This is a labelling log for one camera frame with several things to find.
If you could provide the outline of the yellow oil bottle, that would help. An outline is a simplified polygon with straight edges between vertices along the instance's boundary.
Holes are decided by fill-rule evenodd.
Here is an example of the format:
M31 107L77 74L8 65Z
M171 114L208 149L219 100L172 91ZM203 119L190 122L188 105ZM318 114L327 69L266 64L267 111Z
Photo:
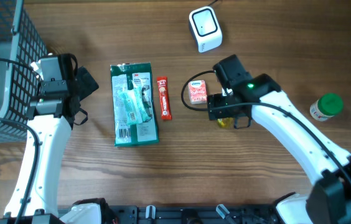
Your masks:
M233 118L220 118L217 119L217 124L220 128L229 128L232 127L234 124Z

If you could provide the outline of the red tissue pack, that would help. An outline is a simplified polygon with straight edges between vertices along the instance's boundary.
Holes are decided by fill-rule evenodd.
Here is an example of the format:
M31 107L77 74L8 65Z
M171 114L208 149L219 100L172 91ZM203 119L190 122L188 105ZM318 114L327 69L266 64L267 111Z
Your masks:
M207 88L204 80L194 80L188 84L189 99L193 105L207 102Z

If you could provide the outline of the red Nescafe stick sachet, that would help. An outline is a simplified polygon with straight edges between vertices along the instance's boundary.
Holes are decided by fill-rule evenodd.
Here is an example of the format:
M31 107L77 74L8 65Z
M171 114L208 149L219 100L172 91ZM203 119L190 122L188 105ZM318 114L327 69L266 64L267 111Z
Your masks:
M169 104L167 77L157 77L157 85L159 90L159 100L161 103L161 119L171 120L172 115Z

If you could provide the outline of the green lid white jar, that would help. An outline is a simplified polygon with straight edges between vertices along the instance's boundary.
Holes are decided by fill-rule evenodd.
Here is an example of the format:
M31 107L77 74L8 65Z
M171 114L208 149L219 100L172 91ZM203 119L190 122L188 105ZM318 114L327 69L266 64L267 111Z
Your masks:
M344 102L339 95L327 93L310 106L309 112L315 120L327 121L340 114L343 108Z

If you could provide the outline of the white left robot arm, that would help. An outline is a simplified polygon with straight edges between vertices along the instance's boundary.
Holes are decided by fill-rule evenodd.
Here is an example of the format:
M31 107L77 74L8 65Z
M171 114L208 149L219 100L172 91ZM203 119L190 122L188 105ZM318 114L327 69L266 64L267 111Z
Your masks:
M37 212L58 215L57 194L64 150L80 102L98 89L73 54L48 55L33 66L42 76L26 109L27 142L16 188L4 210L9 218Z

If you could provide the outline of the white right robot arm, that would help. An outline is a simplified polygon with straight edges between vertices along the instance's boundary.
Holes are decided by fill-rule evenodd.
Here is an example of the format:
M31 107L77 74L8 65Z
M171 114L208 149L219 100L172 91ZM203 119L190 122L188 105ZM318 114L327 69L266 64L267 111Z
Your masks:
M267 74L217 72L232 94L210 95L210 119L247 116L267 129L297 160L312 184L309 195L276 203L282 223L351 223L351 153L322 134Z

